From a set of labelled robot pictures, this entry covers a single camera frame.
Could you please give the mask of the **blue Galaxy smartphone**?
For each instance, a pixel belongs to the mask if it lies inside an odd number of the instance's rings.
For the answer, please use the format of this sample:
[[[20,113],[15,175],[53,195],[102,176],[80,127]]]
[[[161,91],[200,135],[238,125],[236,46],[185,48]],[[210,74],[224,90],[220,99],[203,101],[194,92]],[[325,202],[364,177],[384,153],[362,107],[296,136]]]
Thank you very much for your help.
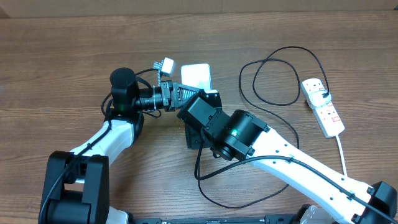
[[[211,68],[207,63],[182,65],[180,69],[183,85],[211,90]]]

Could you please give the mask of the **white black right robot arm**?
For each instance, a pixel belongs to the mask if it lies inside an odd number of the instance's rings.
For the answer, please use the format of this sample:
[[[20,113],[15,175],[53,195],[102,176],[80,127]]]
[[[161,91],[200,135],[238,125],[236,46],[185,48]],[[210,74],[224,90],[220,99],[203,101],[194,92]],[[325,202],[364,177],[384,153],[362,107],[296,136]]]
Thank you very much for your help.
[[[199,132],[211,151],[236,162],[196,180],[209,179],[241,164],[283,180],[316,202],[337,223],[395,223],[397,191],[384,182],[369,185],[327,167],[297,149],[253,114],[236,110],[231,116],[193,95],[177,114]]]

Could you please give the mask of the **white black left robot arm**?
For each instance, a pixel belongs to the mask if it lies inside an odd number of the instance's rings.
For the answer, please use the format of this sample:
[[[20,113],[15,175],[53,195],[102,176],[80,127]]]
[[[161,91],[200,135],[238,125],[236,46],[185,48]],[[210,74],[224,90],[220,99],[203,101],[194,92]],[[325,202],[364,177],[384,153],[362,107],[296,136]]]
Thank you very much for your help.
[[[152,86],[130,68],[110,75],[111,91],[101,104],[102,128],[69,152],[53,152],[47,163],[39,223],[134,223],[133,215],[109,204],[109,167],[142,132],[144,115],[175,111],[189,96],[211,89],[210,71],[181,68],[181,81]]]

